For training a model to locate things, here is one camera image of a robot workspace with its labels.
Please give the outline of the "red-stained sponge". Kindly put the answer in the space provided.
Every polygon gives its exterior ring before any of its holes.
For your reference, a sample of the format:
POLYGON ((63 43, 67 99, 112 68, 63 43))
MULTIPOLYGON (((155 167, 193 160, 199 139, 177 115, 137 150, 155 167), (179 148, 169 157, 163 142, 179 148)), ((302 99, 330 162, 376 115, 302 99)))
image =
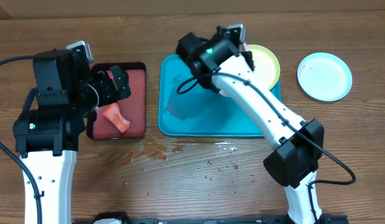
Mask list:
POLYGON ((132 126, 132 122, 121 114, 117 103, 110 104, 103 112, 103 116, 112 122, 121 133, 125 133, 132 126))

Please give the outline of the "white plate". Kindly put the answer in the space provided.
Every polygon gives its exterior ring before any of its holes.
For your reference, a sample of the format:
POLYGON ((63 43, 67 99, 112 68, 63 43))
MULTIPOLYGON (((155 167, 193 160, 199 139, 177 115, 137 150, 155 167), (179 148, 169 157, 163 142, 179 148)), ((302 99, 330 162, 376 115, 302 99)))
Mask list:
MULTIPOLYGON (((240 51, 240 52, 248 51, 248 45, 247 45, 245 42, 243 42, 243 43, 239 46, 239 51, 240 51)), ((223 91, 223 90, 220 90, 220 91, 219 91, 219 94, 221 94, 222 96, 228 97, 228 94, 227 94, 225 91, 223 91)))

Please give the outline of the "yellow-green plate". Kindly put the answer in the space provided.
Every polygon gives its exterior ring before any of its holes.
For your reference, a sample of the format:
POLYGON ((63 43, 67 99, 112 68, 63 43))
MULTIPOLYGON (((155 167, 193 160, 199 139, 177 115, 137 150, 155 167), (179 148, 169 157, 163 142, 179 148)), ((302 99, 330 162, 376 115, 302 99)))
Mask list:
POLYGON ((248 50, 253 56, 254 75, 258 77, 262 85, 271 90, 280 77, 280 65, 277 57, 269 49, 260 45, 249 44, 248 50))

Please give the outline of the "light blue plate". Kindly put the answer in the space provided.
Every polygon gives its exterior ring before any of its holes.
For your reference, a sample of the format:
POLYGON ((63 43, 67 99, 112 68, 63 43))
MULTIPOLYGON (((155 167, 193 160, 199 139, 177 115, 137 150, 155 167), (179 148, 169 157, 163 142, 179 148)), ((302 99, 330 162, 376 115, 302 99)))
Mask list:
POLYGON ((331 102, 344 98, 353 84, 352 73, 339 57, 318 52, 306 56, 297 69, 297 81, 311 98, 331 102))

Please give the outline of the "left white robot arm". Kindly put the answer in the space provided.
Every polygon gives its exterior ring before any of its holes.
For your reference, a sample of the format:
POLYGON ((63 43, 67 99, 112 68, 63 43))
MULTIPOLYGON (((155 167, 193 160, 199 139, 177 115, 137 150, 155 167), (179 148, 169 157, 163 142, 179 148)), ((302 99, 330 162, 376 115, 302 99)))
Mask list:
POLYGON ((100 106, 131 95, 128 75, 118 67, 92 72, 93 56, 81 41, 34 55, 37 86, 13 125, 24 172, 25 222, 71 223, 72 180, 84 119, 100 106))

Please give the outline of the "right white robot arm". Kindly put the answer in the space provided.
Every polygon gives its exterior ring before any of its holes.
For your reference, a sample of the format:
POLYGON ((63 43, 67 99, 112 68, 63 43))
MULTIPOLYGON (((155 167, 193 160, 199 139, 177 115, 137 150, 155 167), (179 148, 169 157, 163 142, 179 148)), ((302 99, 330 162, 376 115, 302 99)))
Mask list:
POLYGON ((178 41, 177 55, 195 83, 223 91, 254 121, 273 152, 264 160, 270 176, 284 187, 293 223, 318 223, 314 180, 322 153, 324 130, 317 120, 306 122, 265 87, 254 71, 253 53, 240 51, 243 25, 216 28, 210 39, 190 32, 178 41))

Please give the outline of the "black tray with red liquid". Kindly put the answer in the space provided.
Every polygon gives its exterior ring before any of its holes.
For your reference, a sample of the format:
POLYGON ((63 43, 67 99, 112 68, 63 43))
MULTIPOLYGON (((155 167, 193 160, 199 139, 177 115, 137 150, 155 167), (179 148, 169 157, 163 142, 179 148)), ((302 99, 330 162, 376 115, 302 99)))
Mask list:
POLYGON ((122 116, 132 125, 124 133, 107 118, 102 106, 94 118, 88 118, 86 135, 91 139, 119 139, 142 137, 146 130, 146 66, 142 62, 120 62, 117 64, 129 75, 131 96, 117 102, 122 116))

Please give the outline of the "teal plastic tray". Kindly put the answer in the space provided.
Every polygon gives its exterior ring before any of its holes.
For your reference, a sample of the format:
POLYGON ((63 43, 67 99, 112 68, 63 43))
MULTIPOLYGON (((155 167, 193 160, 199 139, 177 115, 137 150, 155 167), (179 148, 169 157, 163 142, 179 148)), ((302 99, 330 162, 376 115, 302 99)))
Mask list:
POLYGON ((191 78, 178 55, 169 55, 160 66, 158 127, 169 136, 262 137, 251 118, 231 98, 195 86, 184 95, 178 86, 191 78))

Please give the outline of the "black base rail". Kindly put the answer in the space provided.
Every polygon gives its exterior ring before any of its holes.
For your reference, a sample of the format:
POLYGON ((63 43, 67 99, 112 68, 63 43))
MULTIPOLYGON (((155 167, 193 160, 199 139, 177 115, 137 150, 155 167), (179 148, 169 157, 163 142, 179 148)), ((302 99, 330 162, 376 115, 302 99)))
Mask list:
POLYGON ((126 212, 99 213, 91 220, 75 221, 73 224, 123 223, 123 224, 292 224, 288 215, 265 215, 259 218, 204 218, 173 219, 130 218, 126 212))

